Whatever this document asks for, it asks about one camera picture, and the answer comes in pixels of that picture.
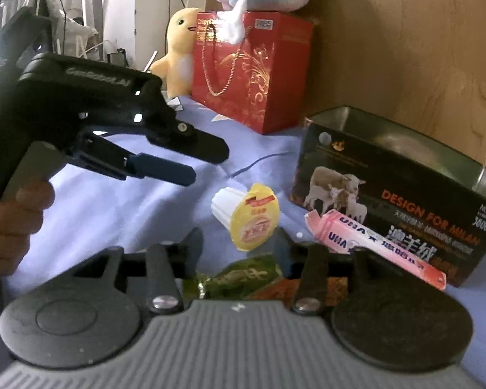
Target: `yellow lid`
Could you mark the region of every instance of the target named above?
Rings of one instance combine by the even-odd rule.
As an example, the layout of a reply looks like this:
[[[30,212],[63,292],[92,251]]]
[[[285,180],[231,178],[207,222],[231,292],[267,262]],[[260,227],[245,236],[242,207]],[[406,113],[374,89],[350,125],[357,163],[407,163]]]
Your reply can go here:
[[[270,238],[279,224],[279,202],[270,187],[254,184],[231,217],[229,231],[238,250],[249,252]]]

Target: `pink candy package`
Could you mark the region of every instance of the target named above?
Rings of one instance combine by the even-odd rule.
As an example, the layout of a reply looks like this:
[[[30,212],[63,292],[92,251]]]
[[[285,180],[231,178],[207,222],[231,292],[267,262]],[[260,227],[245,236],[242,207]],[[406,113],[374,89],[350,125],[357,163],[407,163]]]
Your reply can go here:
[[[330,210],[322,218],[312,210],[304,219],[315,239],[337,253],[349,254],[353,247],[367,247],[427,284],[441,291],[446,287],[444,272],[337,210]]]

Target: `gold rope handle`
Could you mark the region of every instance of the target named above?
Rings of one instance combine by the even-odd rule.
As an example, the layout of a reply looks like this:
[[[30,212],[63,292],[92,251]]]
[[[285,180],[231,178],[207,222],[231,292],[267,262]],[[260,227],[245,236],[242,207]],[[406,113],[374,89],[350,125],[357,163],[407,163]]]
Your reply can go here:
[[[212,96],[222,96],[228,89],[228,87],[232,83],[232,79],[234,78],[234,72],[236,71],[236,63],[238,61],[239,56],[241,55],[241,51],[243,50],[243,44],[245,43],[245,40],[248,36],[248,33],[252,29],[252,26],[249,26],[245,32],[245,37],[241,41],[241,45],[239,46],[238,52],[236,53],[236,56],[234,57],[234,60],[232,61],[232,68],[231,68],[231,74],[228,77],[227,84],[225,87],[220,91],[220,92],[215,92],[213,89],[213,85],[210,82],[209,79],[209,74],[207,73],[207,66],[205,63],[205,46],[207,45],[207,32],[209,30],[209,27],[213,28],[214,31],[214,38],[213,38],[213,45],[216,41],[216,28],[213,25],[213,22],[209,22],[208,25],[205,26],[205,35],[203,35],[203,47],[202,47],[202,64],[203,64],[203,73],[205,75],[205,81],[207,83],[207,87],[209,88],[209,92]]]

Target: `human hand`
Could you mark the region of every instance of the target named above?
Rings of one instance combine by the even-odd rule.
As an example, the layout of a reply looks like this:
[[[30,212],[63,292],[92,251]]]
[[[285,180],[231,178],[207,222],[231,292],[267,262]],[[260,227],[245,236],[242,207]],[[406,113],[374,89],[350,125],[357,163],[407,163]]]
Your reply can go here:
[[[48,182],[26,185],[16,200],[0,202],[0,275],[11,275],[29,251],[30,236],[43,224],[43,210],[54,203]]]

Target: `yellow plush toy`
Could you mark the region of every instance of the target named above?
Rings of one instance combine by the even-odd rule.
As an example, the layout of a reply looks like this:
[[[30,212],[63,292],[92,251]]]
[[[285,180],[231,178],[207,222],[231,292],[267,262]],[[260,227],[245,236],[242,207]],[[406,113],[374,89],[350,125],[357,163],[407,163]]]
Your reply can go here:
[[[167,96],[190,95],[193,83],[193,47],[199,8],[184,8],[169,21],[166,56],[155,61],[150,71],[166,79]]]

